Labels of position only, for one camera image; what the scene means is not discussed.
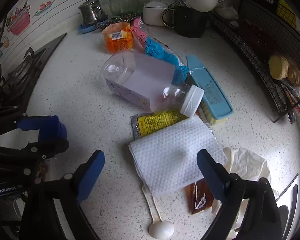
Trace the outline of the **brown sauce packet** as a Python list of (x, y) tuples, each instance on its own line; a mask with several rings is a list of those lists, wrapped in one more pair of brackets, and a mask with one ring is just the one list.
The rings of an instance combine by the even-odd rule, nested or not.
[(191, 215), (195, 215), (212, 207), (214, 197), (205, 179), (187, 185), (185, 192)]

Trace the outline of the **white paper towel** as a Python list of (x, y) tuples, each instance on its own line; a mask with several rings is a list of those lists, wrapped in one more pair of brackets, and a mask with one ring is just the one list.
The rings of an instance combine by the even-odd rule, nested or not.
[(220, 164), (227, 158), (199, 116), (180, 121), (129, 144), (138, 176), (153, 196), (161, 196), (203, 179), (197, 153), (207, 150)]

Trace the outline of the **gas stove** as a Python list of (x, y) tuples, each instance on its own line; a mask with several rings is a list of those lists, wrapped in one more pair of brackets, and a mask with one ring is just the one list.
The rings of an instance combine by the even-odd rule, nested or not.
[(23, 62), (0, 80), (0, 108), (27, 108), (45, 65), (66, 35), (58, 36), (37, 51), (28, 48)]

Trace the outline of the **blue scrub brush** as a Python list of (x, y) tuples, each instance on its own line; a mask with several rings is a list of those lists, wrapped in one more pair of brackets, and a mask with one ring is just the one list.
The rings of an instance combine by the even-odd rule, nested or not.
[(233, 113), (233, 107), (210, 71), (194, 55), (186, 55), (194, 85), (204, 90), (200, 107), (211, 125), (221, 124)]

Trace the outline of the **yellow seasoning packet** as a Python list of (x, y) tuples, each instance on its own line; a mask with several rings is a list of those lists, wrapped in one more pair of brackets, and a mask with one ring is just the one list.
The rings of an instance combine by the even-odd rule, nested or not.
[(185, 119), (187, 119), (187, 117), (180, 114), (178, 111), (167, 111), (159, 114), (137, 114), (130, 118), (130, 123), (132, 126), (133, 137), (137, 140)]

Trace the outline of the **white plastic spoon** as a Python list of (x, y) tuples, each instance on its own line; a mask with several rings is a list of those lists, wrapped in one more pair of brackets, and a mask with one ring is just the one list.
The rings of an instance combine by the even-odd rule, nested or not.
[(149, 235), (154, 239), (169, 239), (174, 234), (174, 225), (161, 217), (156, 201), (145, 185), (142, 185), (141, 191), (143, 192), (152, 218), (152, 222), (148, 227)]

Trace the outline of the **clear plastic jar white lid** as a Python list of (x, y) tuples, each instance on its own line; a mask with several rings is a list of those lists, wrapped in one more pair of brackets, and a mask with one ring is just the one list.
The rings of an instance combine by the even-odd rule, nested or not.
[(152, 113), (176, 110), (191, 118), (204, 90), (185, 83), (177, 66), (131, 50), (112, 55), (102, 66), (100, 81), (112, 93)]

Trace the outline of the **orange snack bag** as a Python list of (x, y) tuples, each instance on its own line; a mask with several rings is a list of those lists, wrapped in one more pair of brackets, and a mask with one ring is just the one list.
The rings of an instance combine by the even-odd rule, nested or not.
[(111, 24), (103, 29), (102, 34), (106, 49), (112, 54), (133, 48), (134, 37), (127, 22)]

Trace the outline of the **small steel pot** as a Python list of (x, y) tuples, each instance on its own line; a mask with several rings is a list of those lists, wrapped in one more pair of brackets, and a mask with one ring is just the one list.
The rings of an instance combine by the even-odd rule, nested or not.
[(100, 0), (85, 0), (78, 9), (81, 13), (83, 25), (100, 23), (108, 18), (100, 5)]

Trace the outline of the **yellow sponge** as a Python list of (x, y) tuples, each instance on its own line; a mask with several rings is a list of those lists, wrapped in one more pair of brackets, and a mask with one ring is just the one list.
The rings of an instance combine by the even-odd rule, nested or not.
[(289, 62), (284, 56), (271, 55), (268, 64), (272, 78), (281, 80), (288, 77)]

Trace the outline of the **pink and blue plastic bag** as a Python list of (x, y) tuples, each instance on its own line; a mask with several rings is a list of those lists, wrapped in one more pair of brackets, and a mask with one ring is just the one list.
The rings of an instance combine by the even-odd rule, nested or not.
[(147, 26), (141, 18), (137, 18), (131, 25), (132, 34), (137, 44), (142, 48), (143, 52), (153, 58), (165, 61), (175, 66), (175, 72), (172, 83), (180, 85), (185, 82), (190, 74), (188, 66), (186, 66), (181, 58), (170, 48), (155, 39), (148, 33)]

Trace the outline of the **black mug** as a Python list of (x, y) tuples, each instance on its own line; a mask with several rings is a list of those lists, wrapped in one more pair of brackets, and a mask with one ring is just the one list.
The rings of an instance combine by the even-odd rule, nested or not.
[[(165, 21), (166, 14), (172, 14), (172, 22)], [(161, 21), (164, 26), (174, 29), (174, 31), (188, 38), (200, 38), (204, 35), (207, 22), (209, 19), (208, 12), (200, 12), (193, 8), (175, 4), (163, 11)]]

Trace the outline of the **white ceramic container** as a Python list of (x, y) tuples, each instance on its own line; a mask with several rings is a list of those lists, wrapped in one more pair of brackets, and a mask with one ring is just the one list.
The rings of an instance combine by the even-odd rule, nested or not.
[(142, 20), (147, 25), (164, 26), (161, 15), (168, 8), (164, 2), (151, 1), (144, 5), (142, 12)]

